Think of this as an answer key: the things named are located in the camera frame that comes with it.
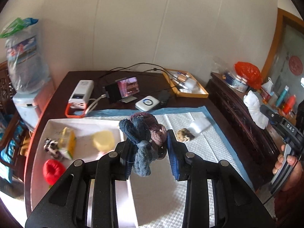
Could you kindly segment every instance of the red yarn ball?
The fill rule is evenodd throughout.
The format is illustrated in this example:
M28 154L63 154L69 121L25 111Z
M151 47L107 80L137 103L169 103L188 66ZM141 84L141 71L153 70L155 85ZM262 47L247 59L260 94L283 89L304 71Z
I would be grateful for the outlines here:
M55 184L64 172L63 164L55 159L49 159L43 165L43 176L50 185Z

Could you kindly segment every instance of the wooden door frame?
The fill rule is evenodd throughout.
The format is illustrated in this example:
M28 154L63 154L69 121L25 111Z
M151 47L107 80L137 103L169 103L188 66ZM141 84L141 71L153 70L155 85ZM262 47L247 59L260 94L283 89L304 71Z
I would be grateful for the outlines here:
M273 61L278 52L283 39L283 32L286 25L289 25L299 32L304 34L304 21L298 18L297 16L278 8L277 24L275 27L275 34L271 43L271 47L265 62L265 65L262 69L262 78L265 81L268 77L268 73L272 67Z

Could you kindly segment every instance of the black device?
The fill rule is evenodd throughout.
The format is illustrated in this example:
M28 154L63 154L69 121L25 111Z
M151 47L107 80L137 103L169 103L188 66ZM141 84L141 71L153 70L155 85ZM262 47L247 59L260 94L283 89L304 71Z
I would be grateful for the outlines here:
M255 193L226 160L203 160L168 130L168 155L177 181L187 181L182 228L209 228L207 179L212 179L215 228L274 228ZM98 161L76 160L28 217L25 228L87 228L90 180L95 179L92 228L118 228L115 180L131 174L137 146L128 139Z
M166 107L170 96L171 95L167 90L162 90L157 97L157 99L159 100L158 108Z
M293 170L287 162L287 156L292 155L299 159L303 154L304 136L290 121L273 112L266 105L261 105L260 111L270 120L273 128L282 136L286 143L282 167L271 180L270 192L271 194L274 194L281 189Z
M301 133L304 132L304 100L299 103L295 126Z
M104 91L110 103L115 103L123 98L139 93L139 86L136 77L117 80L104 87Z

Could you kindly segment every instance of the smartphone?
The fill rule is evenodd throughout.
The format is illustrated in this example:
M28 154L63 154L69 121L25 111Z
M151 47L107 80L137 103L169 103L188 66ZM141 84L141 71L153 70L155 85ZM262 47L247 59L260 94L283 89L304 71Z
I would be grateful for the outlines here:
M104 87L104 90L110 103L115 103L118 100L139 93L139 86L137 78L131 77L109 84Z

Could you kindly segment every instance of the orange tray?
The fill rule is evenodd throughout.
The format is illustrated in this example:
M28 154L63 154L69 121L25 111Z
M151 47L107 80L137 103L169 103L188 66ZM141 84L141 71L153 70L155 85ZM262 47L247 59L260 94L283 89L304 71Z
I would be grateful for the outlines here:
M198 98L208 98L209 93L205 90L205 88L203 88L203 86L193 77L192 74L190 74L187 71L183 71L183 70L175 70L175 69L166 69L167 71L175 71L175 72L181 72L183 74L188 74L191 79L195 80L197 82L197 84L199 85L200 89L204 91L203 93L183 93L180 92L176 87L175 84L172 82L172 80L170 79L170 77L168 76L168 74L166 74L165 72L163 72L164 77L166 78L167 82L169 83L170 87L173 87L172 90L174 91L174 93L176 94L176 96L178 97L198 97Z

